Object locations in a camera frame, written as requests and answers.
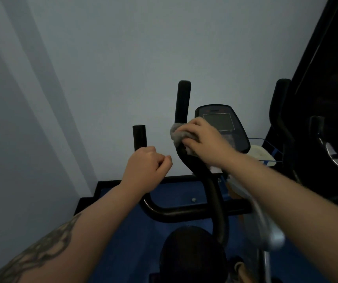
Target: hand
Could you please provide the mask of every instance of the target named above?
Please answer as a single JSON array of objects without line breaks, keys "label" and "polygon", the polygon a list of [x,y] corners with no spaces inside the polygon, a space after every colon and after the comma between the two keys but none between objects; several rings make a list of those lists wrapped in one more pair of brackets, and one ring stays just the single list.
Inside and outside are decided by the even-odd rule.
[{"label": "hand", "polygon": [[172,164],[171,156],[157,153],[153,146],[142,147],[129,158],[120,185],[143,196],[157,187]]},{"label": "hand", "polygon": [[199,142],[185,138],[182,143],[192,149],[203,162],[210,166],[223,169],[228,158],[231,157],[231,153],[236,153],[219,131],[202,117],[194,118],[176,131],[188,131],[199,137]]}]

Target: person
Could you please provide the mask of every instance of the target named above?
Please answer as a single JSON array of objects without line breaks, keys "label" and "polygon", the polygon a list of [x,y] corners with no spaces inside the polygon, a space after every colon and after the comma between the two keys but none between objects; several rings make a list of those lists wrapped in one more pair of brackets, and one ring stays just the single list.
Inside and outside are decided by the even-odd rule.
[{"label": "person", "polygon": [[[332,282],[338,282],[338,206],[235,151],[203,118],[179,127],[206,164],[233,175],[265,208],[299,250]],[[0,282],[86,282],[119,224],[162,181],[170,156],[154,147],[129,158],[120,184],[68,223],[52,231],[0,269]]]}]

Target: blue floor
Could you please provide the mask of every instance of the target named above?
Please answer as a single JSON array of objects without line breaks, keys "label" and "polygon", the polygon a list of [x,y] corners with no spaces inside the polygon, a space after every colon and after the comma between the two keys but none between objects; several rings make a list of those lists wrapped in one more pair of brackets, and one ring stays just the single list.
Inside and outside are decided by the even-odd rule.
[{"label": "blue floor", "polygon": [[[225,186],[221,186],[227,197]],[[152,199],[162,207],[205,203],[203,186],[200,182],[186,182],[159,185],[152,193]],[[148,275],[158,272],[158,259],[167,236],[182,225],[195,225],[212,231],[210,219],[186,223],[159,223],[148,218],[140,206],[136,206],[114,234],[102,258],[89,279],[89,283],[119,282],[148,283]],[[242,255],[244,234],[237,217],[229,217],[229,242],[227,258]],[[272,275],[284,283],[328,282],[287,240],[285,246],[271,253]]]}]

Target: forearm tattoo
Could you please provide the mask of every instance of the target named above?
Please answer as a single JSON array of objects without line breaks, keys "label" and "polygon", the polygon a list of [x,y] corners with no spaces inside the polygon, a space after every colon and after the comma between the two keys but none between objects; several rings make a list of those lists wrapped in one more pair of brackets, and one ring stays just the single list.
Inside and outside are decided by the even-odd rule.
[{"label": "forearm tattoo", "polygon": [[59,256],[71,242],[72,229],[80,215],[47,234],[1,268],[0,283],[17,283],[25,271],[42,267]]}]

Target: person's left arm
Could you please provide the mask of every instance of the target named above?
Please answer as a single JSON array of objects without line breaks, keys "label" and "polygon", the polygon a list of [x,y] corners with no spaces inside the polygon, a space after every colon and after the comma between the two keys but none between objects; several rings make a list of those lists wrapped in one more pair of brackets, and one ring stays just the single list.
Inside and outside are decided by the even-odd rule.
[{"label": "person's left arm", "polygon": [[121,183],[0,269],[0,283],[86,282],[119,224],[172,166],[170,156],[143,147]]}]

